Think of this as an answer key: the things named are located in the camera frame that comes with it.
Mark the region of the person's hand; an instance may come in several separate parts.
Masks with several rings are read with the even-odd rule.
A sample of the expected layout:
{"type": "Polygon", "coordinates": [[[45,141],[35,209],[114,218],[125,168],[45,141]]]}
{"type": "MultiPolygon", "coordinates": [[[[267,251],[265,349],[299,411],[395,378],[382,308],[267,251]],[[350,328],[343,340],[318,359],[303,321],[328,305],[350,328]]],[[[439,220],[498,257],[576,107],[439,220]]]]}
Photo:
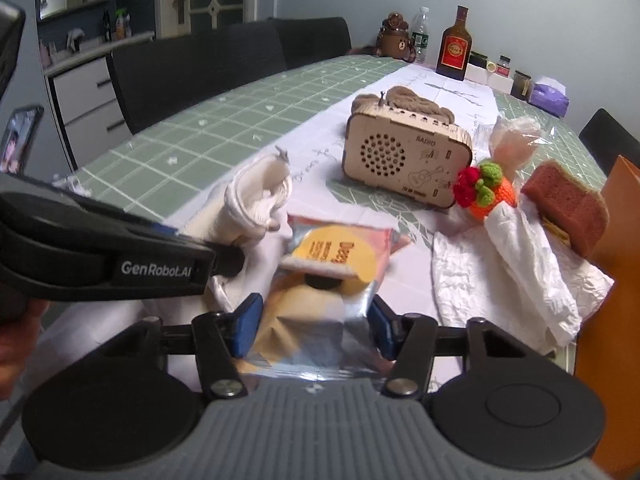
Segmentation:
{"type": "Polygon", "coordinates": [[[41,330],[41,318],[50,302],[31,299],[22,317],[1,327],[0,333],[0,399],[8,400],[24,372],[26,361],[35,349],[41,330]]]}

